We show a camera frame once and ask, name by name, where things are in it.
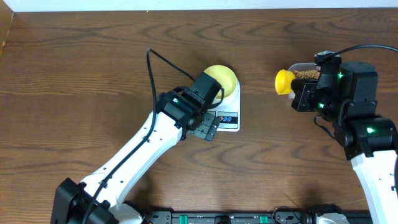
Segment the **yellow measuring scoop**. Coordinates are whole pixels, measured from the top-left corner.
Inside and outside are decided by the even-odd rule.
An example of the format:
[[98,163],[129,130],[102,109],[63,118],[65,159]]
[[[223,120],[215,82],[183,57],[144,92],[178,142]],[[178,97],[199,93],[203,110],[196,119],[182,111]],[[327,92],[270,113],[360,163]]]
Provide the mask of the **yellow measuring scoop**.
[[288,95],[292,92],[291,83],[295,79],[293,72],[289,70],[278,71],[275,77],[275,90],[278,95]]

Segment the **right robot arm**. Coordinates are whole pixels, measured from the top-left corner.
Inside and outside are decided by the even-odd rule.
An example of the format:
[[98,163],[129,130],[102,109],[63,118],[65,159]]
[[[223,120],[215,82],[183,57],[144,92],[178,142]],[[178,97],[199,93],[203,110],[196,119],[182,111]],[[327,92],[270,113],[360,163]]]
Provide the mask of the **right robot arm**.
[[332,137],[358,176],[373,223],[397,223],[397,126],[376,113],[377,84],[369,63],[325,62],[317,79],[292,80],[292,106],[332,123]]

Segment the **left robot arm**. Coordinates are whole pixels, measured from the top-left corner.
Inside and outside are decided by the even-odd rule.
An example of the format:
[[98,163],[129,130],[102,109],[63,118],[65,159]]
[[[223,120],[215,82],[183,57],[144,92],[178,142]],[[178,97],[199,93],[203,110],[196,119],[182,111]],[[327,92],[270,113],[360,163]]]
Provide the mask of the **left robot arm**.
[[51,223],[142,223],[125,198],[152,164],[193,134],[212,141],[220,119],[214,96],[190,90],[162,93],[142,128],[103,166],[80,183],[65,179],[56,189]]

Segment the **white digital kitchen scale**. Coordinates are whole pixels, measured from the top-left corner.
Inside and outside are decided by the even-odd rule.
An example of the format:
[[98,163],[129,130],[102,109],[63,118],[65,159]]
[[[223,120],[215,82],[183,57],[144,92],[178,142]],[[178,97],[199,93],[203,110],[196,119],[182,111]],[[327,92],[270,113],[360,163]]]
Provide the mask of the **white digital kitchen scale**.
[[241,88],[238,79],[234,91],[228,96],[226,94],[227,91],[224,91],[222,104],[208,112],[220,119],[217,131],[238,132],[241,124]]

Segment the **pale yellow bowl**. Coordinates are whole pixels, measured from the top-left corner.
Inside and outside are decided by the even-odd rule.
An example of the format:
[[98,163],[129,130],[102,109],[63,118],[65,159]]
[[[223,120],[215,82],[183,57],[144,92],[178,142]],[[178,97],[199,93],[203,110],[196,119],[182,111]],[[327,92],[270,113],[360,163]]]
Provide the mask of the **pale yellow bowl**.
[[212,65],[204,71],[224,89],[224,98],[230,98],[238,88],[238,79],[232,69],[224,65]]

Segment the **soybeans in container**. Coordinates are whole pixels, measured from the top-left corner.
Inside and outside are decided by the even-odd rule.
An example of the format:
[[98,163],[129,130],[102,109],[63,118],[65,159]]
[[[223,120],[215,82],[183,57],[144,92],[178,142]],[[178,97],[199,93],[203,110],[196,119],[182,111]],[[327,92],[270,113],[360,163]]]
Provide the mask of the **soybeans in container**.
[[296,79],[318,79],[320,76],[320,72],[316,70],[294,70],[293,74],[295,75]]

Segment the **clear plastic container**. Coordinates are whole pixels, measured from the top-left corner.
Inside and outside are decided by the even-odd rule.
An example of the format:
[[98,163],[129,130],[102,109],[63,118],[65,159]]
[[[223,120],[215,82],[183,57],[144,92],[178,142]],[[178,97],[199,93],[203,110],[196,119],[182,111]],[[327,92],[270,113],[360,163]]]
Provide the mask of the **clear plastic container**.
[[[304,71],[304,70],[316,70],[319,72],[319,68],[314,63],[296,63],[292,65],[289,71],[293,72],[294,70]],[[318,80],[318,79],[294,79],[294,80]]]

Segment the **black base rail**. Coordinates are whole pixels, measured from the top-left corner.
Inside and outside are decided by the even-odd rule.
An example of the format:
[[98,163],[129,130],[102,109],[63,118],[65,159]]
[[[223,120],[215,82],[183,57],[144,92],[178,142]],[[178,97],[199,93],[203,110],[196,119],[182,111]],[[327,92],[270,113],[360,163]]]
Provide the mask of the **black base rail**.
[[287,206],[271,212],[175,212],[153,210],[144,213],[143,224],[317,224],[372,223],[369,212],[345,212],[335,204],[323,204],[293,210]]

